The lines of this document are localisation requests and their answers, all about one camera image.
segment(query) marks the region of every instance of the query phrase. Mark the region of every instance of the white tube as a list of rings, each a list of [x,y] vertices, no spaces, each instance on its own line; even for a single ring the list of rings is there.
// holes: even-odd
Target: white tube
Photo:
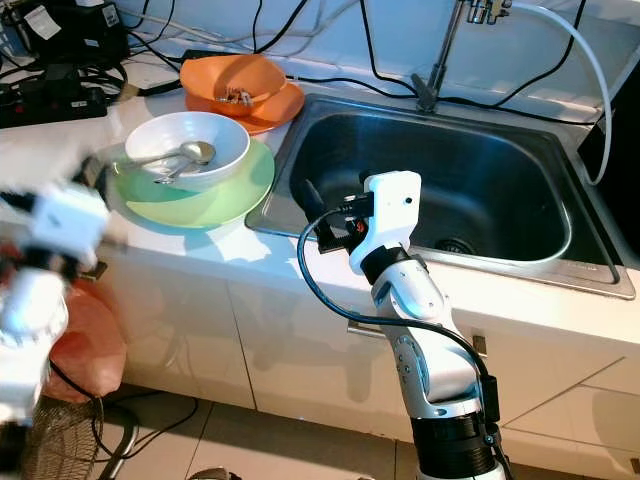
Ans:
[[[584,53],[587,55],[587,58],[591,62],[593,66],[593,70],[596,72],[596,77],[598,77],[598,84],[600,85],[600,90],[602,93],[603,107],[604,107],[604,122],[605,122],[605,131],[604,131],[604,153],[602,155],[602,163],[600,164],[600,171],[598,172],[598,176],[595,180],[591,180],[589,178],[589,173],[585,167],[584,174],[589,185],[597,185],[602,180],[604,176],[604,172],[607,170],[607,164],[609,163],[609,151],[611,150],[611,100],[609,99],[609,91],[607,89],[607,81],[604,78],[604,73],[602,73],[602,68],[598,63],[598,59],[596,58],[593,50],[584,39],[580,32],[578,32],[573,25],[567,22],[564,18],[558,15],[551,10],[540,7],[538,5],[529,5],[526,3],[513,2],[511,5],[512,8],[518,8],[520,10],[526,10],[531,13],[535,13],[537,15],[542,15],[543,17],[547,17],[554,22],[556,22],[559,26],[564,28],[567,32],[569,32],[576,41],[580,44]]]

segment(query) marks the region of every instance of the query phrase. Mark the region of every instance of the metal spoon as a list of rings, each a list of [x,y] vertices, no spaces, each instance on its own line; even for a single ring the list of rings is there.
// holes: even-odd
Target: metal spoon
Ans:
[[[143,167],[144,165],[148,165],[150,163],[157,162],[158,160],[163,160],[165,158],[175,157],[177,155],[185,156],[191,160],[194,160],[194,154],[200,156],[200,152],[208,151],[207,149],[211,149],[215,153],[215,149],[212,145],[207,142],[196,142],[196,141],[188,141],[180,144],[178,148],[174,148],[173,150],[169,150],[166,153],[161,155],[154,155],[151,157],[138,158],[134,160],[128,160],[125,162],[115,162],[111,164],[111,168],[113,172],[118,175],[121,173],[130,172],[137,168]]]
[[[185,149],[184,152],[181,152],[182,155],[189,158],[189,161],[183,163],[178,168],[173,170],[171,173],[165,175],[161,178],[156,178],[154,183],[159,183],[161,185],[170,185],[175,182],[178,177],[184,172],[187,168],[189,168],[194,163],[196,165],[207,165],[215,156],[216,149],[213,145],[207,142],[192,142],[193,145],[190,145],[188,149]]]

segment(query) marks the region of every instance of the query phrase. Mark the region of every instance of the sink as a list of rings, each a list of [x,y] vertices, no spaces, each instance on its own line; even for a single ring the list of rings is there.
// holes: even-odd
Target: sink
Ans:
[[[422,177],[411,242],[427,261],[634,298],[562,147],[544,132],[309,95],[247,226],[297,235],[307,223],[303,180],[332,207],[362,192],[362,178],[391,170]]]

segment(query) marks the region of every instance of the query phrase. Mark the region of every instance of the green plate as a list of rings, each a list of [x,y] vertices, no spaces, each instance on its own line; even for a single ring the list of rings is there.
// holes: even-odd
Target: green plate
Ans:
[[[238,171],[204,192],[158,185],[141,172],[116,177],[116,188],[127,207],[148,220],[171,227],[213,228],[242,217],[260,203],[274,173],[273,155],[252,139]]]

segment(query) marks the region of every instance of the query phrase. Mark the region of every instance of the countertop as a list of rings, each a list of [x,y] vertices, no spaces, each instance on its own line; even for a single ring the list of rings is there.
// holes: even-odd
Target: countertop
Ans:
[[[412,101],[382,101],[382,97],[346,87],[303,85],[306,91],[345,96],[372,103],[412,108]],[[152,117],[184,110],[182,91],[154,98],[132,98],[109,110],[104,118],[0,130],[0,181],[2,188],[38,189],[67,178],[86,151],[102,154],[122,149],[128,133]],[[509,123],[555,133],[565,149],[575,151],[584,128],[565,127],[500,112],[477,111],[443,105],[439,113],[478,120]],[[275,154],[288,125],[256,138]],[[295,258],[296,239],[258,233],[242,222],[213,230],[185,231],[162,227],[131,213],[110,192],[111,229],[126,234],[129,253],[139,258],[186,271],[197,271],[238,281],[278,284],[302,291]],[[337,300],[351,306],[369,305],[369,285],[354,275],[344,252],[317,253],[307,248],[308,263],[318,282]],[[621,300],[538,282],[514,279],[432,262],[431,275],[446,292],[454,320],[477,329],[500,329],[615,349],[621,355],[640,355],[640,298]],[[628,270],[637,291],[640,271]]]

